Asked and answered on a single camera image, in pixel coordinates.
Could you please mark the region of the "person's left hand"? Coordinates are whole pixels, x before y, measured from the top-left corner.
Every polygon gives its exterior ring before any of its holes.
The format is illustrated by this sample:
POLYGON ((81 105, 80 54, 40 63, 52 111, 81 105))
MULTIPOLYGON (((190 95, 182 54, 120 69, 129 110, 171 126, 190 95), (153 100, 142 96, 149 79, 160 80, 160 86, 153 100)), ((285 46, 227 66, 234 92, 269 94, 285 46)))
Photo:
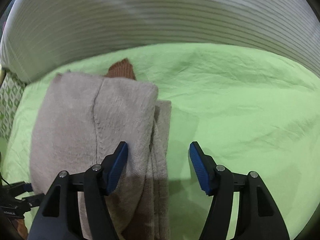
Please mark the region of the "person's left hand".
POLYGON ((14 219, 12 220, 12 224, 14 225, 16 231, 18 234, 23 238, 27 239, 28 238, 28 229, 25 226, 25 222, 23 219, 14 219))

